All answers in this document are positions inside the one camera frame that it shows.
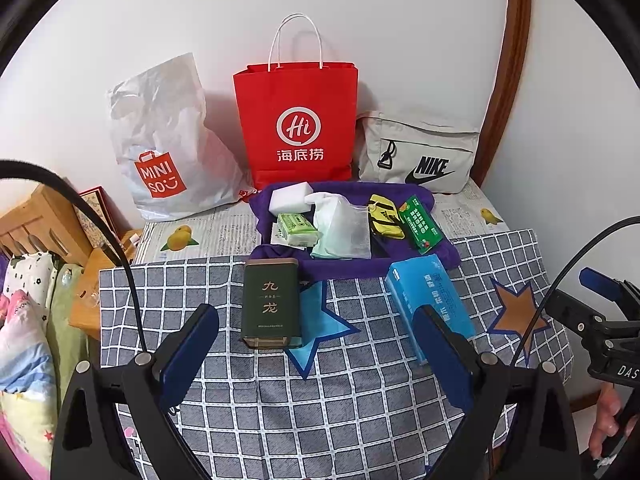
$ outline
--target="white wall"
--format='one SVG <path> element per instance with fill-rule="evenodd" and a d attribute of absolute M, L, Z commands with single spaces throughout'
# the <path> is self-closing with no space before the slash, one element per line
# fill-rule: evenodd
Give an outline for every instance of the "white wall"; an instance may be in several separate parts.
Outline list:
<path fill-rule="evenodd" d="M 533 0 L 529 46 L 507 130 L 482 189 L 511 228 L 533 228 L 553 279 L 599 231 L 640 214 L 640 92 L 609 41 L 573 0 Z M 640 228 L 609 237 L 561 288 L 620 318 L 582 288 L 585 266 L 640 284 Z M 597 388 L 572 338 L 577 397 Z"/>
<path fill-rule="evenodd" d="M 105 92 L 178 54 L 194 53 L 207 125 L 242 160 L 232 75 L 266 60 L 280 20 L 311 15 L 327 60 L 360 70 L 359 107 L 394 99 L 481 124 L 495 75 L 506 0 L 60 0 L 0 78 L 2 156 L 36 162 L 78 189 L 103 186 L 141 226 L 114 163 Z M 286 59 L 315 59 L 293 22 Z M 25 187 L 0 183 L 0 208 Z"/>

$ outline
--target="white bag handle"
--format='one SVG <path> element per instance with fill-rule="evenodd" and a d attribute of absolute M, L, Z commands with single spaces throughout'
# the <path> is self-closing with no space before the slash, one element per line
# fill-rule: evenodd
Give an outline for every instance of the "white bag handle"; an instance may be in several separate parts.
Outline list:
<path fill-rule="evenodd" d="M 280 68 L 280 31 L 282 30 L 282 27 L 284 27 L 284 25 L 287 22 L 290 22 L 294 18 L 306 18 L 306 19 L 309 20 L 309 22 L 311 23 L 312 27 L 314 28 L 314 31 L 316 32 L 316 37 L 318 38 L 318 47 L 319 47 L 319 52 L 320 52 L 319 67 L 322 68 L 322 40 L 320 39 L 320 33 L 318 32 L 318 29 L 316 28 L 316 24 L 306 14 L 303 14 L 302 12 L 294 12 L 293 14 L 290 14 L 289 16 L 284 18 L 284 20 L 282 20 L 282 23 L 280 24 L 280 26 L 278 27 L 278 30 L 276 31 L 276 35 L 273 37 L 273 41 L 271 42 L 271 49 L 269 50 L 269 60 L 268 60 L 268 63 L 267 63 L 267 72 L 271 72 L 271 56 L 273 55 L 273 47 L 275 46 L 276 41 L 278 41 L 278 68 Z"/>

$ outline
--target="gray fabric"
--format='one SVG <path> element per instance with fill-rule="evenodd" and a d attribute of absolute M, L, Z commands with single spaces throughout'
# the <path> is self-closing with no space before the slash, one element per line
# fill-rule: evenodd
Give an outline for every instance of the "gray fabric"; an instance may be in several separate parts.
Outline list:
<path fill-rule="evenodd" d="M 486 277 L 517 289 L 531 280 L 539 301 L 548 282 L 535 235 L 485 235 L 455 245 L 463 263 L 450 276 L 481 333 L 474 344 L 509 360 L 518 340 L 484 333 L 500 307 Z M 216 478 L 423 478 L 463 414 L 431 369 L 417 365 L 383 280 L 328 282 L 328 308 L 361 332 L 321 343 L 303 381 L 283 352 L 253 351 L 239 341 L 243 261 L 178 260 L 136 272 L 151 349 L 200 302 L 220 312 L 218 338 L 172 416 L 207 471 Z M 103 365 L 124 364 L 140 351 L 121 272 L 100 276 Z M 552 326 L 536 334 L 530 366 L 551 359 L 567 380 L 573 355 L 564 329 Z M 118 411 L 123 428 L 133 427 L 128 408 Z M 512 416 L 513 407 L 503 413 L 495 444 Z M 142 475 L 156 478 L 137 436 L 128 442 Z"/>

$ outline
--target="white foam block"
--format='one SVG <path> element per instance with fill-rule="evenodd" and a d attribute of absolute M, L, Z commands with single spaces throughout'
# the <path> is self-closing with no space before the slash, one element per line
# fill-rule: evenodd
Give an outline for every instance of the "white foam block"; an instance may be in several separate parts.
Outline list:
<path fill-rule="evenodd" d="M 311 204 L 305 203 L 305 196 L 314 190 L 308 182 L 300 182 L 293 186 L 281 187 L 271 194 L 269 213 L 278 216 L 282 213 L 306 213 L 311 211 Z"/>

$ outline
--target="green packet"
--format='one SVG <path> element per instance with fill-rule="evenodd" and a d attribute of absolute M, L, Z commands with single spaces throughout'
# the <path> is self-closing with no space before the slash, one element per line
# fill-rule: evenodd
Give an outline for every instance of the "green packet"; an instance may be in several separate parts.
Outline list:
<path fill-rule="evenodd" d="M 300 213 L 278 215 L 280 234 L 293 247 L 313 247 L 320 239 L 318 229 Z"/>
<path fill-rule="evenodd" d="M 398 208 L 398 215 L 402 223 L 409 227 L 411 238 L 420 254 L 428 253 L 444 238 L 442 231 L 424 209 L 417 196 L 413 195 L 403 203 Z"/>

